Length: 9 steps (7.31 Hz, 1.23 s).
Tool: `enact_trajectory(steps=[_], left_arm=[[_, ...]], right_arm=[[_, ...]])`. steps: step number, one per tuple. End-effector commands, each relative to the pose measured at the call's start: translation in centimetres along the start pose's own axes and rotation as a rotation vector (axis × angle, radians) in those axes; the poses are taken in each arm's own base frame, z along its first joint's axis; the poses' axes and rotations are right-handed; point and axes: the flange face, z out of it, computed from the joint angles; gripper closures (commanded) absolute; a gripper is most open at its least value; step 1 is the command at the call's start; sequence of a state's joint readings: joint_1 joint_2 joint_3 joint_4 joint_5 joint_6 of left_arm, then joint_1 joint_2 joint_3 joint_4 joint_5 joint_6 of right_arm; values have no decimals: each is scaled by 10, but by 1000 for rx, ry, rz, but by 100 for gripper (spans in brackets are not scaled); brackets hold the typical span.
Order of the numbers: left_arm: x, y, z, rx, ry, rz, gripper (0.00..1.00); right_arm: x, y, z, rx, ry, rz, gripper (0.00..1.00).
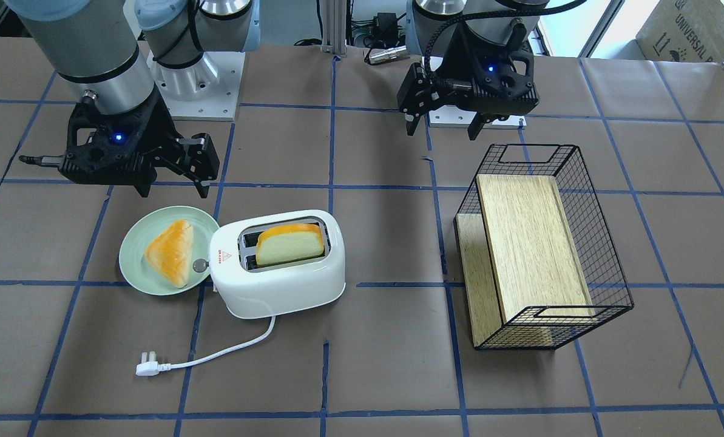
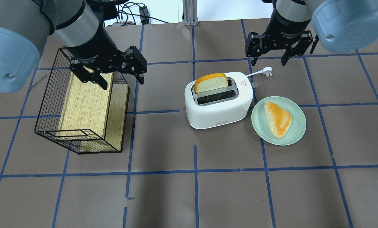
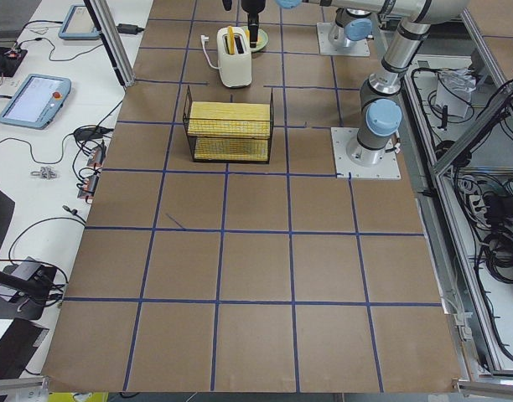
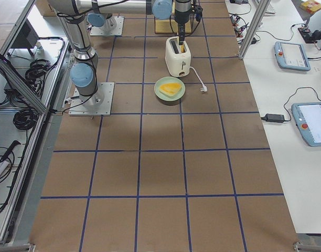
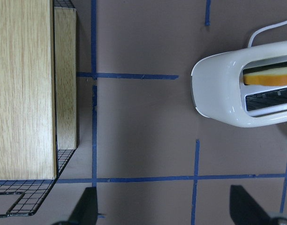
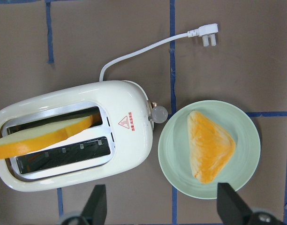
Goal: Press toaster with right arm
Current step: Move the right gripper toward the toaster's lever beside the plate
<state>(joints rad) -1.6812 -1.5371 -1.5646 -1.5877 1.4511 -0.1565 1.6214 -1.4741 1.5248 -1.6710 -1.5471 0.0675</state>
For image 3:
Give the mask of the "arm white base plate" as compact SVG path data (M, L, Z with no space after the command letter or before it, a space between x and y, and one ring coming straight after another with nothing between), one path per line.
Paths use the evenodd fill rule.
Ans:
M344 27L336 23L317 23L319 53L330 56L368 57L367 37L372 24L351 22Z
M400 169L392 140L381 150L363 148L356 127L332 127L335 174L344 179L399 180Z

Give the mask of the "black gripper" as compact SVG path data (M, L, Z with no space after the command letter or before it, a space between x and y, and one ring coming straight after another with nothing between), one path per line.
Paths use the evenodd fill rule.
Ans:
M232 0L222 0L226 11L232 9ZM257 46L259 32L259 16L266 7L266 0L241 0L241 7L247 13L247 27L249 32L249 44Z

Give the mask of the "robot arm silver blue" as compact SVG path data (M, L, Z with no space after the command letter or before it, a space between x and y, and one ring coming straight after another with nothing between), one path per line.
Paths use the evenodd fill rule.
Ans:
M455 18L467 7L469 1L275 1L284 9L298 7L302 3L318 4L320 7L336 8L334 27L328 41L334 46L344 47L366 39L371 33L372 23L369 17L376 13L381 17L388 15L404 17L408 23L423 26L418 35L424 35L429 26L445 23ZM257 46L259 14L266 7L266 1L241 1L241 7L247 14L249 43Z
M371 74L360 90L362 119L356 137L347 145L350 160L371 168L386 153L386 144L402 121L402 109L395 102L402 78L414 55L434 24L455 18L467 7L466 1L353 1L363 11L401 15L402 20L381 59L381 69Z

